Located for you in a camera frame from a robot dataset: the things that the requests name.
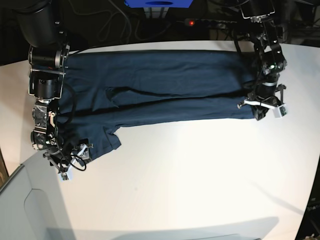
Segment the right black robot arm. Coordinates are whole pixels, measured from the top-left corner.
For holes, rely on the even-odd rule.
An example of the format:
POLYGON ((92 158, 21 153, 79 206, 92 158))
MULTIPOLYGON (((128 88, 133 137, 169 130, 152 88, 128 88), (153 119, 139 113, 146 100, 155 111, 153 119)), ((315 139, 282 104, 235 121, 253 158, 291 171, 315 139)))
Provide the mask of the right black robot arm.
POLYGON ((34 149, 43 151, 43 157, 58 170, 60 178, 70 180, 75 163, 86 166, 90 158, 89 149, 92 148, 87 140, 71 144, 59 133, 59 129, 72 122, 77 107, 76 93, 64 83, 70 45, 66 34, 58 28, 51 1, 37 0, 15 12, 22 34, 30 44, 28 94, 36 99, 32 109, 34 129, 30 140, 34 149), (68 119, 60 124, 59 99, 63 88, 71 94, 72 108, 68 119))

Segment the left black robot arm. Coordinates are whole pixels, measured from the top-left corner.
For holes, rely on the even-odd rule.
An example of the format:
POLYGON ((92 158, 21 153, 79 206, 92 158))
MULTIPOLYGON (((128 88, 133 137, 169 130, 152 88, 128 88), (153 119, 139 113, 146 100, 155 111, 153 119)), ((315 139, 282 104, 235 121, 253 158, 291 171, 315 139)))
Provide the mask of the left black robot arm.
POLYGON ((243 19, 249 24, 247 35, 253 43, 257 67, 254 80, 244 84, 249 92, 238 108, 250 106, 257 121, 262 120, 269 110, 276 118, 282 118, 288 114, 284 103, 287 87, 278 81, 287 61, 272 18, 275 7, 271 0, 238 0, 237 3, 243 19))

